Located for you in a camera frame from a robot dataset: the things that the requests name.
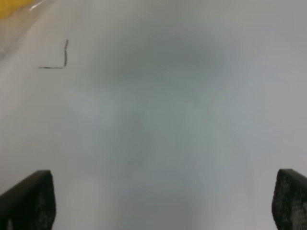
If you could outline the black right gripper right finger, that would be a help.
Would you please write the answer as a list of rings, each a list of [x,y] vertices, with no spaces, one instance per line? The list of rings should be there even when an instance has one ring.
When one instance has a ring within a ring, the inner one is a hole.
[[[307,178],[293,169],[277,173],[272,216],[278,230],[307,230]]]

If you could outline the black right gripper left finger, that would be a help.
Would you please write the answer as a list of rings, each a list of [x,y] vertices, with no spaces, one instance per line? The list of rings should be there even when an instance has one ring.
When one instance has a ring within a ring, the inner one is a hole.
[[[56,198],[50,170],[39,170],[0,195],[2,230],[51,230]]]

